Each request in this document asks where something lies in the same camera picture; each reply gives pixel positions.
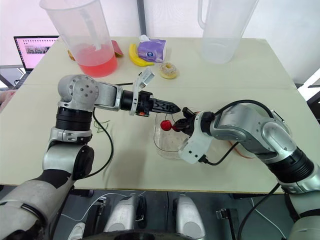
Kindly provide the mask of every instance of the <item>laptop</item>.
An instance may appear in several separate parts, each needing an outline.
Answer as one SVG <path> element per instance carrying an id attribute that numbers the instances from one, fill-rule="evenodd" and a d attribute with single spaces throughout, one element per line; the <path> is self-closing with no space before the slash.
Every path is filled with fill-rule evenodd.
<path id="1" fill-rule="evenodd" d="M 19 79 L 19 88 L 59 36 L 14 36 L 25 74 Z"/>

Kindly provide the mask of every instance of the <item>white table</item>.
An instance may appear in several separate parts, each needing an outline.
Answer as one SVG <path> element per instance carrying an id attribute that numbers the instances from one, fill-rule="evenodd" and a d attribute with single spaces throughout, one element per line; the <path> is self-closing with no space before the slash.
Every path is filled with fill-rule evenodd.
<path id="1" fill-rule="evenodd" d="M 129 60 L 127 49 L 137 39 L 114 39 L 125 56 L 118 58 L 115 73 L 97 80 L 134 81 L 143 68 Z M 168 60 L 177 66 L 179 76 L 172 80 L 156 76 L 145 90 L 180 107 L 213 112 L 235 100 L 260 101 L 287 121 L 298 146 L 320 164 L 319 125 L 265 40 L 243 39 L 234 59 L 224 65 L 204 62 L 199 44 L 198 38 L 167 38 Z M 81 73 L 59 39 L 0 114 L 0 184 L 17 185 L 41 174 L 50 128 L 56 121 L 57 83 L 65 75 Z M 257 158 L 245 159 L 234 152 L 218 166 L 159 156 L 153 142 L 155 114 L 139 117 L 97 109 L 96 116 L 101 122 L 110 120 L 114 157 L 107 170 L 77 181 L 76 188 L 265 193 L 276 184 Z M 109 157 L 110 144 L 104 133 L 96 133 L 93 121 L 91 129 L 94 171 Z M 214 140 L 209 160 L 217 161 L 228 148 L 224 141 Z"/>

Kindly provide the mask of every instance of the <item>purple tissue pack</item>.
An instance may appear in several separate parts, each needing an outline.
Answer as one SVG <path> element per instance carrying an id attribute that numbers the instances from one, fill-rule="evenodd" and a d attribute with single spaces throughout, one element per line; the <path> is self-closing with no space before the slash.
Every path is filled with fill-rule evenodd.
<path id="1" fill-rule="evenodd" d="M 137 52 L 138 56 L 147 62 L 162 63 L 166 55 L 166 40 L 141 35 Z"/>

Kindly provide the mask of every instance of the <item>clear plastic container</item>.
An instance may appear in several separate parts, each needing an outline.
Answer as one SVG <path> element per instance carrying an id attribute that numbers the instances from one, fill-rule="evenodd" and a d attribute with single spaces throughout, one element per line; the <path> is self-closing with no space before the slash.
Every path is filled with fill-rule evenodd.
<path id="1" fill-rule="evenodd" d="M 211 0 L 205 23 L 203 0 L 198 0 L 198 23 L 203 30 L 201 54 L 215 64 L 229 62 L 254 12 L 258 0 Z"/>
<path id="2" fill-rule="evenodd" d="M 46 10 L 86 75 L 100 78 L 117 68 L 99 0 L 41 0 L 40 7 Z"/>
<path id="3" fill-rule="evenodd" d="M 181 159 L 178 154 L 178 148 L 188 138 L 188 135 L 172 129 L 164 131 L 161 129 L 160 123 L 164 120 L 170 120 L 173 125 L 175 121 L 182 118 L 184 118 L 182 112 L 174 114 L 157 113 L 155 116 L 154 145 L 157 153 L 166 159 Z"/>

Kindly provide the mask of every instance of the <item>banana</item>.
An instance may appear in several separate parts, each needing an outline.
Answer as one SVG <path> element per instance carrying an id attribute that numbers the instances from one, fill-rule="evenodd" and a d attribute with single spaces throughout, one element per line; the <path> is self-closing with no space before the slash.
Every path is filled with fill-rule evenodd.
<path id="1" fill-rule="evenodd" d="M 137 54 L 137 46 L 134 43 L 131 43 L 129 46 L 129 56 L 130 60 L 135 64 L 140 67 L 145 67 L 149 65 L 154 65 L 153 62 L 150 61 L 145 61 L 142 58 L 140 58 Z"/>

